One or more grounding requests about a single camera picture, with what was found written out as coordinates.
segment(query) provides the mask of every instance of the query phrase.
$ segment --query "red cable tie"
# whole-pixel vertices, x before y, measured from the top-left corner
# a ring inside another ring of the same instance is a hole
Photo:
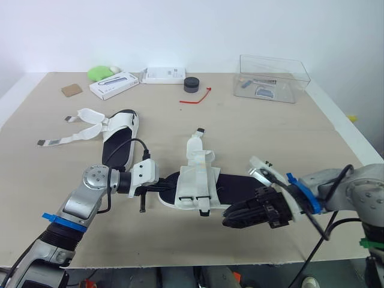
[[[199,104],[201,101],[204,100],[205,97],[207,97],[207,95],[210,93],[211,90],[212,90],[211,87],[207,87],[207,88],[206,88],[206,93],[205,93],[205,95],[203,96],[203,98],[201,98],[201,99],[200,99],[199,101],[197,101],[197,102],[193,102],[193,101],[182,101],[182,100],[180,100],[179,102],[180,102],[180,103],[185,103],[185,104]]]

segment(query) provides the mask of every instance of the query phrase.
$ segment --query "black round object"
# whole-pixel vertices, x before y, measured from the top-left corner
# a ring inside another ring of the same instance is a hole
[[[195,93],[199,90],[200,81],[196,77],[187,77],[184,79],[184,91]]]

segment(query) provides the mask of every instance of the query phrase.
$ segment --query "white table edge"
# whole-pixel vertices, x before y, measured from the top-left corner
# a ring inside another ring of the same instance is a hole
[[[46,74],[25,73],[0,98],[0,129]],[[312,80],[310,82],[306,91],[333,124],[335,130],[344,139],[349,148],[355,153],[362,165],[384,163],[384,159],[379,153],[315,81]]]

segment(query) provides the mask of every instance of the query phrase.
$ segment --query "white box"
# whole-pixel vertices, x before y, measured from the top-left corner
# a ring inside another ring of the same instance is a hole
[[[184,84],[184,79],[183,67],[148,67],[142,72],[145,84]]]
[[[107,100],[139,84],[139,79],[128,72],[120,72],[90,84],[89,89],[100,99]]]

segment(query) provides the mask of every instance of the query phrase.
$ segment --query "green object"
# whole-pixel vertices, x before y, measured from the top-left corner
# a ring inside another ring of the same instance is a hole
[[[87,75],[92,81],[98,82],[114,75],[114,73],[107,66],[97,66],[90,69]]]
[[[374,247],[374,248],[384,249],[384,243],[369,241],[367,238],[362,238],[360,240],[360,246],[363,246],[364,248]]]

